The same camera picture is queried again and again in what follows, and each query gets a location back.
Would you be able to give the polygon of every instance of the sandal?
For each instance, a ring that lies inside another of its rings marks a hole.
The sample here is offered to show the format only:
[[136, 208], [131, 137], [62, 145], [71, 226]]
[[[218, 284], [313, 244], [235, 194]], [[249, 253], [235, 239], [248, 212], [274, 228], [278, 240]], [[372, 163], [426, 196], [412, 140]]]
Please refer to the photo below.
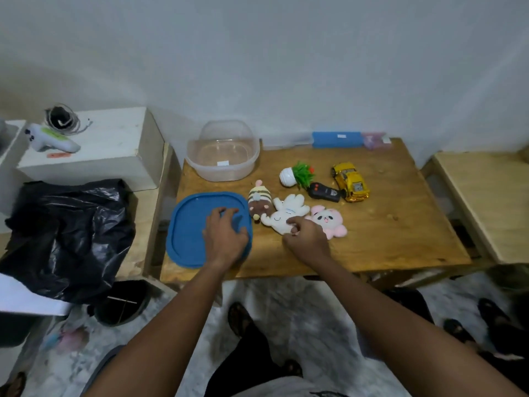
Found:
[[237, 337], [243, 337], [246, 328], [253, 323], [245, 307], [240, 302], [234, 302], [228, 309], [228, 324]]
[[465, 344], [466, 341], [476, 342], [470, 333], [465, 330], [463, 325], [455, 319], [446, 319], [443, 324], [443, 329], [463, 344]]
[[303, 377], [303, 370], [297, 360], [286, 360], [281, 369], [287, 376]]
[[498, 318], [504, 318], [506, 320], [505, 324], [511, 324], [511, 319], [507, 316], [507, 314], [491, 300], [481, 298], [478, 302], [478, 309], [479, 314], [488, 327], [497, 326], [498, 323], [496, 323], [496, 319]]

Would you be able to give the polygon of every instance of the pink toy on floor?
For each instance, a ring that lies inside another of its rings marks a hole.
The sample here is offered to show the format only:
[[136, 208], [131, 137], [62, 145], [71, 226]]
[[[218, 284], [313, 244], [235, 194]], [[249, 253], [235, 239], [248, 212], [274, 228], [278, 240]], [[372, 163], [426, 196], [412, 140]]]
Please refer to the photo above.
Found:
[[345, 237], [347, 229], [343, 225], [343, 218], [336, 209], [326, 209], [325, 206], [316, 205], [311, 207], [312, 216], [306, 216], [307, 220], [312, 220], [323, 228], [323, 232], [330, 240], [333, 237]]

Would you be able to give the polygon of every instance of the white controller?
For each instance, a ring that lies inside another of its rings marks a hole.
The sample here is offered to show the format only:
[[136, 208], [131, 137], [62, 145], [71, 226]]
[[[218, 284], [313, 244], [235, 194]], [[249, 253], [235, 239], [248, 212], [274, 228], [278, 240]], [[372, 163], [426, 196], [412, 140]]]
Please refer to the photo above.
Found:
[[81, 149], [81, 146], [77, 145], [68, 137], [44, 125], [30, 124], [24, 130], [24, 133], [29, 139], [31, 147], [37, 152], [46, 146], [69, 153], [75, 153]]

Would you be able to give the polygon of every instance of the bee plush toy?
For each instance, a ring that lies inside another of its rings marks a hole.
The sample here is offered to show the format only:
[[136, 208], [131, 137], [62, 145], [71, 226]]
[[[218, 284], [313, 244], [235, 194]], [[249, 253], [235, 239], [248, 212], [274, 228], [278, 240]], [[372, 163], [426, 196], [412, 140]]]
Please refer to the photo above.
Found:
[[259, 222], [263, 213], [266, 213], [267, 216], [272, 216], [272, 213], [276, 211], [270, 191], [263, 186], [263, 181], [260, 179], [255, 182], [255, 187], [248, 194], [248, 209], [250, 210], [250, 216], [256, 222]]

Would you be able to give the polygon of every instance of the white plush toy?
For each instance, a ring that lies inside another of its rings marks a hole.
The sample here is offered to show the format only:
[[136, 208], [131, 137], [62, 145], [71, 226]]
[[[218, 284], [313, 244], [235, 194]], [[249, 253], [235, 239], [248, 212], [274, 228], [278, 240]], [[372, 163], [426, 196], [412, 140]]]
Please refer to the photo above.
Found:
[[266, 213], [261, 215], [261, 222], [268, 227], [272, 227], [280, 234], [290, 233], [292, 224], [287, 224], [287, 219], [294, 216], [304, 216], [311, 208], [304, 205], [305, 197], [303, 195], [288, 195], [285, 200], [279, 198], [274, 199], [274, 206], [277, 212], [272, 213], [272, 216], [268, 217]]

